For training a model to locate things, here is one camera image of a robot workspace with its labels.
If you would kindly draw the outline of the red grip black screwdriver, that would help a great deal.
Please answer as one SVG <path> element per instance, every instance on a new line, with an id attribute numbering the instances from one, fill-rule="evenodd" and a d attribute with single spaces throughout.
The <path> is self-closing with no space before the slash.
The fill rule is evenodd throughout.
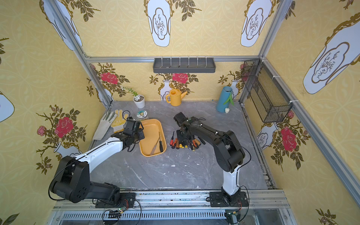
<path id="1" fill-rule="evenodd" d="M 173 132 L 172 137 L 171 137 L 171 140 L 170 140 L 170 146 L 173 146 L 173 143 L 174 143 L 174 133 L 175 133 L 175 132 Z"/>

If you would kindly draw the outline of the black ribbed screwdriver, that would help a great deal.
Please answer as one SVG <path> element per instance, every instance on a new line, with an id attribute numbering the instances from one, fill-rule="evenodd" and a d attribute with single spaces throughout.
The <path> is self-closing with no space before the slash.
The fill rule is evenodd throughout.
<path id="1" fill-rule="evenodd" d="M 198 137 L 198 139 L 200 140 L 200 142 L 201 142 L 203 145 L 206 145 L 206 142 L 205 142 L 202 138 Z"/>

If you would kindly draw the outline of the yellow storage box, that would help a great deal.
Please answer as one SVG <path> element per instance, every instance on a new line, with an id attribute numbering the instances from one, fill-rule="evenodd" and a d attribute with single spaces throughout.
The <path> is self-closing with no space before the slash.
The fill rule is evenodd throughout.
<path id="1" fill-rule="evenodd" d="M 167 144 L 161 122 L 157 119 L 149 119 L 142 121 L 142 125 L 144 127 L 143 132 L 145 138 L 139 143 L 141 154 L 145 157 L 154 157 L 165 153 L 165 151 L 167 150 Z M 159 132 L 162 135 L 161 139 L 164 151 L 162 153 L 160 152 L 158 143 L 155 153 L 151 156 L 150 153 L 152 151 L 152 148 L 159 139 Z"/>

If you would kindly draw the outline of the small black handle screwdriver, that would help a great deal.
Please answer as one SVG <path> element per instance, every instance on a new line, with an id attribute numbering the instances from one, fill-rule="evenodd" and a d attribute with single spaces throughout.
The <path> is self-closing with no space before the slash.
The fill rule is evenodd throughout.
<path id="1" fill-rule="evenodd" d="M 162 137 L 162 135 L 161 135 L 161 133 L 159 132 L 159 150 L 160 150 L 160 152 L 162 153 L 162 152 L 164 151 L 164 149 L 163 149 L 161 137 Z"/>

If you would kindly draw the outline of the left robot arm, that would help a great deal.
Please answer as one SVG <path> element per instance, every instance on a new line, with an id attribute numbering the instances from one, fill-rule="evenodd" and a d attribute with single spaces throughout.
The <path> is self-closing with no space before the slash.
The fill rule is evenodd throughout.
<path id="1" fill-rule="evenodd" d="M 113 134 L 99 146 L 71 157 L 63 157 L 52 179 L 48 193 L 54 193 L 61 200 L 78 203 L 84 199 L 97 199 L 112 207 L 118 206 L 123 197 L 120 188 L 110 183 L 92 182 L 90 173 L 105 160 L 124 149 L 132 151 L 145 138 L 140 121 L 127 118 L 122 132 Z"/>

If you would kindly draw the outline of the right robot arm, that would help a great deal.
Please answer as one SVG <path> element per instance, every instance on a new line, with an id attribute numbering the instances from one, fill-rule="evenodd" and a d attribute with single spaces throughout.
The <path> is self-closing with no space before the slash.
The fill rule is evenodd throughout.
<path id="1" fill-rule="evenodd" d="M 232 131 L 218 131 L 205 125 L 196 117 L 187 118 L 183 113 L 174 116 L 183 137 L 192 141 L 195 136 L 202 143 L 209 143 L 216 156 L 216 161 L 223 170 L 222 192 L 227 198 L 235 198 L 240 194 L 238 173 L 246 156 L 236 135 Z"/>

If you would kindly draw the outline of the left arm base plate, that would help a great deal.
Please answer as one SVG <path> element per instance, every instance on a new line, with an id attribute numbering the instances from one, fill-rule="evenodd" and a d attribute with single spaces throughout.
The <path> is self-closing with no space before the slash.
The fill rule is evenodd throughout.
<path id="1" fill-rule="evenodd" d="M 136 193 L 134 192 L 117 193 L 114 197 L 111 197 L 110 200 L 97 200 L 95 203 L 95 208 L 133 208 L 135 198 Z"/>

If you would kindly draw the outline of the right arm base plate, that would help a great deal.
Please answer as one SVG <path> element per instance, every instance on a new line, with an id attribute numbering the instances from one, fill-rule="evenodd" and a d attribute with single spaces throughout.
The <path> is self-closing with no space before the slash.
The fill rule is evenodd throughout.
<path id="1" fill-rule="evenodd" d="M 228 193 L 210 192 L 206 201 L 210 203 L 211 207 L 248 207 L 249 201 L 248 196 L 245 192 L 236 192 L 230 196 Z"/>

